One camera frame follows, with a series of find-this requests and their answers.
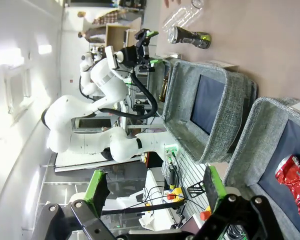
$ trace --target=gray fabric bin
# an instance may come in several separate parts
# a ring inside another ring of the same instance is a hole
[[[224,84],[209,135],[191,121],[200,76]],[[173,67],[162,118],[166,129],[194,163],[228,162],[232,156],[229,147],[244,126],[243,112],[248,116],[256,97],[257,85],[241,73],[180,60]]]
[[[300,232],[269,196],[270,193],[262,188],[260,180],[278,147],[288,121],[300,126],[300,113],[289,108],[297,102],[291,98],[269,97],[261,97],[255,101],[223,179],[226,186],[238,188],[245,198],[254,195],[266,196],[285,239],[289,240],[300,239]]]

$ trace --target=clear plastic bottle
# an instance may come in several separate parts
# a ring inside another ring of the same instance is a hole
[[[190,5],[181,6],[163,22],[163,31],[168,32],[173,26],[186,28],[203,14],[204,0],[192,0]]]

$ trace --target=glass bottle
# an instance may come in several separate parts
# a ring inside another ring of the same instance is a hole
[[[169,78],[169,72],[168,74],[163,78],[163,84],[162,84],[162,89],[161,89],[161,93],[159,95],[159,100],[161,102],[165,102],[166,101],[166,94],[167,94],[167,88],[168,88],[168,78]]]
[[[203,14],[204,0],[192,0],[190,5],[177,8],[163,22],[163,31],[167,33],[173,26],[186,28]]]

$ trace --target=navy blue bin lining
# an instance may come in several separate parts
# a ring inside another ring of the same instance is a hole
[[[289,120],[258,184],[269,194],[300,232],[300,216],[294,197],[289,189],[285,185],[279,184],[275,178],[275,171],[279,163],[291,154],[296,155],[300,160],[300,126]]]
[[[210,135],[225,84],[200,75],[190,120]]]

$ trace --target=orange object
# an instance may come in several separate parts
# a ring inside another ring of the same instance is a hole
[[[176,198],[176,195],[175,195],[175,194],[172,194],[172,193],[169,193],[169,194],[166,195],[166,198],[167,198],[168,200],[172,200],[172,199],[175,199],[175,198]]]
[[[208,220],[208,218],[211,216],[211,212],[210,211],[202,211],[200,212],[200,218],[202,221],[206,221]]]

